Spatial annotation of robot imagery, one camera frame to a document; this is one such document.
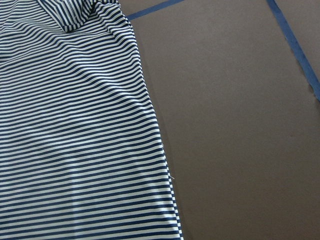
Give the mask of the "striped polo shirt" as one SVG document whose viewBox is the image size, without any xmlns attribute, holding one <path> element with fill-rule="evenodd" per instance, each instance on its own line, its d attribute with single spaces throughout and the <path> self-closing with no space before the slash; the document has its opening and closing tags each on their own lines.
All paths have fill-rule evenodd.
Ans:
<svg viewBox="0 0 320 240">
<path fill-rule="evenodd" d="M 116 0 L 0 3 L 0 237 L 183 237 L 135 33 Z"/>
</svg>

